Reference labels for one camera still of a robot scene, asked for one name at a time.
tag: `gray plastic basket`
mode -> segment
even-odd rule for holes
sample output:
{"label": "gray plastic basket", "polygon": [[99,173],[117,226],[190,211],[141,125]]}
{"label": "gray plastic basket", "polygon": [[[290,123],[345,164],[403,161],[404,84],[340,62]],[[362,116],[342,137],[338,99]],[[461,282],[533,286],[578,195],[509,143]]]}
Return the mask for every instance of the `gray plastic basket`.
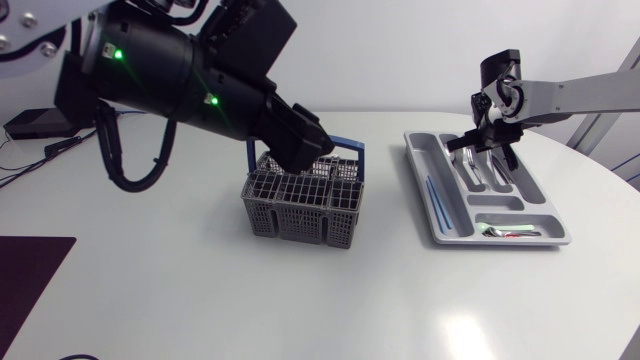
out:
{"label": "gray plastic basket", "polygon": [[336,146],[358,152],[357,160],[320,157],[308,171],[289,174],[247,142],[249,174],[242,199],[253,233],[348,249],[364,188],[364,144],[337,136]]}

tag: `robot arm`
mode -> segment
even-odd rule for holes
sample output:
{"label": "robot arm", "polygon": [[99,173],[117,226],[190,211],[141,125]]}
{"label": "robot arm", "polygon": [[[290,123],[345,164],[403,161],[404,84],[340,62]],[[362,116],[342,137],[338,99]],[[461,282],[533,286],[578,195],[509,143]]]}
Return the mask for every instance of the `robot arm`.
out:
{"label": "robot arm", "polygon": [[517,160],[509,144],[522,130],[568,119],[574,114],[640,111],[640,70],[562,82],[521,80],[520,53],[506,50],[480,65],[482,91],[471,96],[476,129],[447,143],[449,150],[502,147],[511,170]]}
{"label": "robot arm", "polygon": [[[64,57],[56,106],[78,127],[95,121],[103,160],[116,185],[138,192],[155,183],[166,167],[176,122],[237,140],[261,139],[292,173],[333,150],[319,119],[298,104],[289,107],[266,77],[296,28],[277,0],[223,0],[198,35],[176,26],[197,20],[207,0],[197,6],[195,0],[176,0],[196,6],[188,18],[168,15],[173,1],[121,0],[92,12],[84,54]],[[124,177],[115,114],[103,100],[168,119],[156,167],[140,181]]]}

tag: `spoon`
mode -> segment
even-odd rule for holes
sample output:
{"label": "spoon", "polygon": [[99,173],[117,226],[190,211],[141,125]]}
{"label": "spoon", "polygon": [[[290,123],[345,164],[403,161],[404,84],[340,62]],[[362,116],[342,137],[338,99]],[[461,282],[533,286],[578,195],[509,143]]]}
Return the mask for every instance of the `spoon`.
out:
{"label": "spoon", "polygon": [[535,229],[533,225],[491,225],[485,222],[476,223],[476,229],[478,229],[478,231],[480,232],[485,232],[490,227],[504,231],[533,231]]}
{"label": "spoon", "polygon": [[539,231],[506,231],[498,230],[494,227],[489,227],[486,233],[495,237],[530,237],[542,235]]}

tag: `fork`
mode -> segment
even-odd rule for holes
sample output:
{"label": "fork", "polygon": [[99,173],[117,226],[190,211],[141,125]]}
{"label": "fork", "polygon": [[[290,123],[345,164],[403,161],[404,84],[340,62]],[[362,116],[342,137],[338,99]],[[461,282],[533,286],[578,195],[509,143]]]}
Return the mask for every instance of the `fork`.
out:
{"label": "fork", "polygon": [[467,163],[469,164],[469,167],[471,168],[473,175],[476,176],[480,184],[483,184],[482,179],[480,178],[480,174],[478,173],[478,166],[476,165],[476,161],[473,159],[471,148],[468,148],[468,147],[464,148],[464,153],[467,156]]}

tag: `black device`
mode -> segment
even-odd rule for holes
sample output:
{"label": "black device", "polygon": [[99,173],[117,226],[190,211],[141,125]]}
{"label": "black device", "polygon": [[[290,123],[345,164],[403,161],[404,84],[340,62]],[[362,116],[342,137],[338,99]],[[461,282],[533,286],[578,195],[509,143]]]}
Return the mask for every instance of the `black device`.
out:
{"label": "black device", "polygon": [[[280,2],[223,0],[198,35],[175,27],[194,16],[163,12],[171,1],[131,2],[137,6],[117,1],[93,17],[84,56],[65,55],[55,99],[76,126],[95,120],[105,167],[120,188],[143,191],[159,178],[176,122],[237,140],[258,138],[291,173],[333,150],[319,119],[301,105],[289,107],[266,77],[296,28]],[[160,156],[144,179],[124,177],[115,111],[101,99],[168,119]]]}
{"label": "black device", "polygon": [[70,137],[80,127],[68,121],[56,108],[30,109],[21,112],[4,125],[14,140]]}

